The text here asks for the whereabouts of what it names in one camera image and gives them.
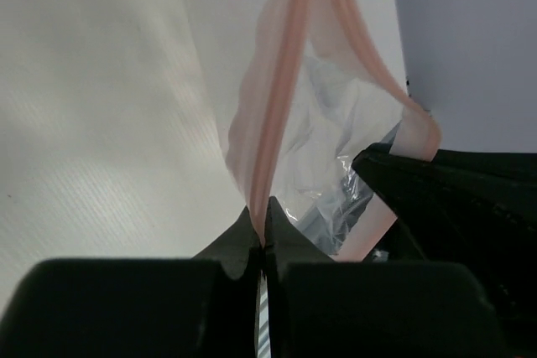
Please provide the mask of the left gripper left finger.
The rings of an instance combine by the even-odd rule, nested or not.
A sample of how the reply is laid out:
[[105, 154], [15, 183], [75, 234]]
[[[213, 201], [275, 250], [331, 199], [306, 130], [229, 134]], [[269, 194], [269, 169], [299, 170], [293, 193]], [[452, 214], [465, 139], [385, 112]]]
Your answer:
[[260, 245], [249, 213], [192, 258], [36, 264], [1, 320], [4, 357], [254, 357]]

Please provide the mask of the clear zip top bag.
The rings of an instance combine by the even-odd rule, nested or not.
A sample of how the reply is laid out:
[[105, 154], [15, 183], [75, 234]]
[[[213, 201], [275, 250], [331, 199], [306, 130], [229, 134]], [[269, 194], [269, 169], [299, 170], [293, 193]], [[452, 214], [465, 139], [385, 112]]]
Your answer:
[[334, 259], [363, 260], [396, 215], [350, 166], [382, 139], [431, 161], [441, 131], [390, 73], [357, 0], [267, 0], [226, 154], [261, 242], [277, 195], [293, 222], [319, 215]]

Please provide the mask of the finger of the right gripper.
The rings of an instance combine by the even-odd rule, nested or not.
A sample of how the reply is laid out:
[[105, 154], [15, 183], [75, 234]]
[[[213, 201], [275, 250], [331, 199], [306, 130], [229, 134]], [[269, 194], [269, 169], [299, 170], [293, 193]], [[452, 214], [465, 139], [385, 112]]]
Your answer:
[[441, 150], [426, 162], [375, 143], [352, 168], [425, 258], [468, 267], [501, 319], [535, 332], [535, 154]]

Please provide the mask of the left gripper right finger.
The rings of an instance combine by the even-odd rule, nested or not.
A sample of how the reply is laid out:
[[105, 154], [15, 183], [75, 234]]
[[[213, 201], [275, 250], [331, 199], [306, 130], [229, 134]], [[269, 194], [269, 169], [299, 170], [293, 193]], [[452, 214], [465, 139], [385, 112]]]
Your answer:
[[507, 357], [482, 286], [445, 262], [335, 262], [268, 202], [265, 274], [275, 357]]

